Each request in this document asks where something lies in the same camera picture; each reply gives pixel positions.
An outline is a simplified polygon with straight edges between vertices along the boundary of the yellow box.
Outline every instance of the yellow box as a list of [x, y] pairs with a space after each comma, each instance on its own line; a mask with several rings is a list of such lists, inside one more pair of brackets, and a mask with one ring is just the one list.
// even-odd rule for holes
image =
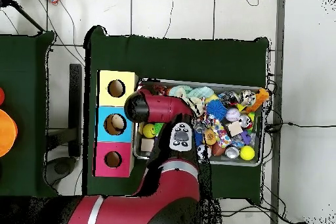
[[101, 70], [99, 73], [99, 106], [123, 107], [135, 91], [138, 76], [134, 72]]

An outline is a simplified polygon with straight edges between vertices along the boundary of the shape sorter box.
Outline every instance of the shape sorter box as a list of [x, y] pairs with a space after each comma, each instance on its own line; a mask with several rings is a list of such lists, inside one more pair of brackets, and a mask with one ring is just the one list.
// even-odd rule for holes
[[[124, 119], [126, 123], [126, 128], [119, 135], [109, 134], [104, 127], [104, 122], [109, 115], [117, 114]], [[109, 107], [109, 106], [99, 106], [98, 107], [98, 142], [124, 142], [131, 143], [133, 141], [133, 123], [126, 118], [123, 107]]]
[[[135, 91], [138, 76], [134, 72], [112, 70], [100, 70], [98, 74], [98, 105], [123, 107], [126, 99]], [[114, 89], [121, 89], [121, 93], [114, 92]]]
[[[119, 156], [117, 167], [110, 167], [106, 161], [107, 155], [111, 152]], [[134, 165], [132, 144], [97, 142], [95, 162], [95, 177], [129, 177]]]

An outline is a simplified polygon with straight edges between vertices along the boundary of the gray bin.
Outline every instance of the gray bin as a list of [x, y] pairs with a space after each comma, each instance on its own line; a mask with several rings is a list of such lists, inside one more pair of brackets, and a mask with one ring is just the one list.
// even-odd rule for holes
[[[200, 83], [200, 82], [187, 82], [187, 81], [174, 81], [174, 80], [164, 80], [164, 79], [142, 79], [139, 81], [138, 85], [146, 85], [146, 86], [153, 86], [153, 85], [162, 85], [167, 87], [174, 87], [178, 85], [187, 85], [191, 88], [203, 87], [208, 86], [214, 90], [216, 95], [223, 93], [225, 91], [235, 91], [239, 93], [243, 90], [251, 90], [257, 92], [260, 87], [250, 87], [250, 86], [236, 86], [236, 85], [224, 85], [224, 84], [213, 84], [213, 83]], [[232, 165], [232, 166], [258, 166], [263, 159], [263, 141], [264, 141], [264, 110], [265, 110], [266, 103], [259, 107], [258, 110], [255, 112], [255, 121], [253, 124], [253, 132], [256, 133], [255, 136], [255, 157], [252, 160], [243, 160], [240, 157], [230, 159], [225, 155], [222, 156], [212, 156], [210, 157], [211, 164], [222, 164], [222, 165]], [[133, 154], [136, 158], [140, 159], [149, 159], [150, 152], [143, 152], [141, 151], [141, 138], [142, 135], [138, 132], [138, 123], [135, 124], [135, 132], [134, 132], [134, 139], [133, 139]]]

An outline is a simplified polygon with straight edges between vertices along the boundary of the round hole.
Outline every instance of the round hole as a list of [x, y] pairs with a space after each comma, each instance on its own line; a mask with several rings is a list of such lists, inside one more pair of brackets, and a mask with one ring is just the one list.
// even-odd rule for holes
[[116, 167], [120, 166], [120, 164], [121, 164], [120, 153], [118, 153], [118, 152], [109, 152], [109, 153], [107, 153], [107, 155], [105, 155], [104, 161], [105, 161], [105, 164], [108, 167], [116, 168]]
[[108, 115], [104, 122], [104, 129], [110, 135], [120, 135], [126, 127], [126, 119], [120, 114]]
[[108, 84], [108, 93], [112, 97], [122, 97], [125, 94], [125, 84], [121, 80], [113, 80]]

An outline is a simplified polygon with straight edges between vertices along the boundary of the white stripe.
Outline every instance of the white stripe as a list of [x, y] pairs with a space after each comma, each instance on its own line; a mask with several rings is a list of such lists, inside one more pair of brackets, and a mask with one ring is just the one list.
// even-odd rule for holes
[[93, 205], [89, 220], [87, 221], [87, 224], [96, 224], [98, 212], [99, 212], [100, 206], [102, 205], [103, 201], [104, 201], [103, 197], [99, 195], [98, 199]]
[[188, 172], [189, 174], [193, 175], [196, 180], [198, 180], [198, 170], [188, 162], [180, 161], [180, 160], [172, 160], [160, 166], [162, 169], [161, 173], [179, 169], [181, 171]]

